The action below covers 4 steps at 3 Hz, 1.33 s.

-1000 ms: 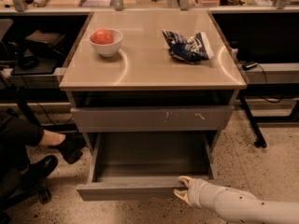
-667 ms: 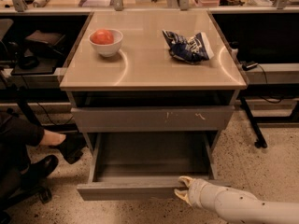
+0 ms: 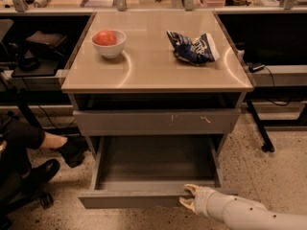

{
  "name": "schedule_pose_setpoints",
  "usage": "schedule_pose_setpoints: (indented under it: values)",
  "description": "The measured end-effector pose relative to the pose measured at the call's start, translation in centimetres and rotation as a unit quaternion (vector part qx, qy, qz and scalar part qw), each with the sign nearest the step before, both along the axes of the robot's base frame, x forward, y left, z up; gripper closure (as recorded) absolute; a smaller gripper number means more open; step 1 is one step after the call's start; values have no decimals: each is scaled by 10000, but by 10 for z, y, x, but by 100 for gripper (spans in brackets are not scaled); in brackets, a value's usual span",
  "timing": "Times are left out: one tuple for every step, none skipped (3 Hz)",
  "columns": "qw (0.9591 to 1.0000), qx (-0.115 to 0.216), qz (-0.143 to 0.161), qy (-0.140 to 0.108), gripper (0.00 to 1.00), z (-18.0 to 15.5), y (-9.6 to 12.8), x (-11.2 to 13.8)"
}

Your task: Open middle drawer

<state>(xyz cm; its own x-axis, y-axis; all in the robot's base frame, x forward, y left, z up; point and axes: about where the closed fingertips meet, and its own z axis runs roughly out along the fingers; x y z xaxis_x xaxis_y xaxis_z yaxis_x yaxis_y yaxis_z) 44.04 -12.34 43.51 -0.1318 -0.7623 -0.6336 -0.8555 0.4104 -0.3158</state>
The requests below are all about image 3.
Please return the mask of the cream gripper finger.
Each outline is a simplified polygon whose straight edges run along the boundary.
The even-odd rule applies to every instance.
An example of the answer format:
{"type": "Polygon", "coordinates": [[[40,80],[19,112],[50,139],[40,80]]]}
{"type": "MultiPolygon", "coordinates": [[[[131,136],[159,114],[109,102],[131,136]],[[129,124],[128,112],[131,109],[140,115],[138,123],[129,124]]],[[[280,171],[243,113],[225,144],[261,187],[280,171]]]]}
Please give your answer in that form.
{"type": "Polygon", "coordinates": [[[201,187],[195,184],[185,184],[183,189],[186,192],[189,192],[192,196],[196,196],[200,192],[201,187]]]}
{"type": "Polygon", "coordinates": [[[184,206],[185,208],[191,210],[193,213],[196,212],[195,199],[181,197],[179,199],[179,202],[181,203],[182,206],[184,206]]]}

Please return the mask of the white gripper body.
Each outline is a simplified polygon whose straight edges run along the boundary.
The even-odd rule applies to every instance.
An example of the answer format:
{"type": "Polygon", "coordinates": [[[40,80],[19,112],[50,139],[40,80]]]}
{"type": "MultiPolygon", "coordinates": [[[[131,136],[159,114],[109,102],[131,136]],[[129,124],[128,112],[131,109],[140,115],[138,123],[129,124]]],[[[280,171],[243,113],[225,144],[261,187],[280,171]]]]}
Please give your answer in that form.
{"type": "Polygon", "coordinates": [[[209,187],[198,187],[195,192],[195,199],[194,199],[194,205],[195,205],[195,212],[197,215],[200,216],[208,216],[208,202],[209,198],[215,194],[216,191],[209,187]]]}

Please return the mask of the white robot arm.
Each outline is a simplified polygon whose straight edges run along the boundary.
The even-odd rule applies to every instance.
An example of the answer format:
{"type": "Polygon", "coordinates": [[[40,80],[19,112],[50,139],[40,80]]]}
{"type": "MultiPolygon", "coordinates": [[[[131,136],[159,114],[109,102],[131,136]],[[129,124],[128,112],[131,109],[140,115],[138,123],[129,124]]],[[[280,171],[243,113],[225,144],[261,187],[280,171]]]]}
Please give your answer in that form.
{"type": "Polygon", "coordinates": [[[226,195],[210,187],[185,184],[193,197],[179,202],[198,216],[223,223],[229,230],[307,230],[307,216],[269,211],[262,203],[226,195]]]}

